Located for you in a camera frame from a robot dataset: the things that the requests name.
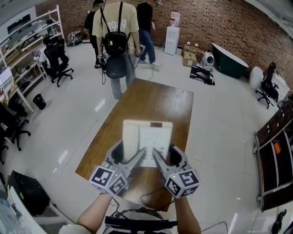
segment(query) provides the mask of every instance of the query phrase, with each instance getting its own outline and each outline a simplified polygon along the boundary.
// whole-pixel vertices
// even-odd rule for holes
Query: beige t-shirt
[[[118,19],[119,19],[120,2],[106,4],[103,8],[103,13],[111,32],[118,30]],[[122,14],[121,14],[121,26],[120,31],[124,32],[127,36],[131,32],[137,32],[139,30],[136,8],[128,3],[123,3]],[[102,19],[101,11],[98,10],[93,18],[92,34],[96,37],[105,37],[108,33],[105,21]],[[134,42],[130,35],[128,40],[129,53],[134,53]]]

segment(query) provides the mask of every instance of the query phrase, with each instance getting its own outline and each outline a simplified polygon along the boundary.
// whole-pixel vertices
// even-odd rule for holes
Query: shelving unit
[[[255,133],[262,212],[293,200],[293,105],[287,100]]]
[[[35,29],[34,32],[31,32],[31,34],[28,34],[25,38],[20,39],[20,41],[12,41],[8,44],[8,41],[13,38],[14,35],[16,35],[20,30],[26,29],[29,25],[35,25],[38,24],[38,29]],[[51,34],[50,32],[55,32],[54,26],[57,28],[57,33]],[[33,82],[30,82],[27,87],[23,87],[24,90],[22,90],[22,94],[27,93],[27,91],[33,87],[33,85],[41,78],[45,80],[45,71],[38,66],[36,61],[33,60],[33,57],[36,55],[36,50],[40,49],[43,45],[43,38],[45,37],[45,34],[47,35],[50,33],[50,38],[53,37],[63,37],[63,30],[61,25],[61,19],[60,19],[60,12],[59,12],[59,6],[56,6],[56,9],[49,11],[41,16],[38,16],[34,20],[31,20],[24,25],[22,25],[20,28],[16,29],[12,33],[10,33],[6,38],[4,38],[0,42],[0,62],[3,63],[3,67],[0,67],[0,73],[2,72],[3,68],[10,67],[13,77],[14,77],[14,84],[21,87],[23,83],[29,82],[28,80],[34,79]],[[21,48],[22,44],[25,41],[28,41],[29,39],[34,40],[30,42],[28,45],[26,45],[24,48]],[[30,77],[31,70],[35,68],[38,71],[37,77]]]

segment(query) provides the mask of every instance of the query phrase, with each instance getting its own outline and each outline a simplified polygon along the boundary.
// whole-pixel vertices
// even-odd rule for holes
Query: wooden table
[[[107,150],[122,139],[125,119],[172,122],[171,142],[184,152],[192,103],[192,92],[135,79],[102,125],[78,165],[76,173],[89,179],[94,166],[101,165],[104,161]],[[167,190],[159,190],[163,184],[157,168],[139,167],[134,171],[133,177],[128,190],[119,194],[120,197],[156,210],[161,210],[171,201],[172,196]]]

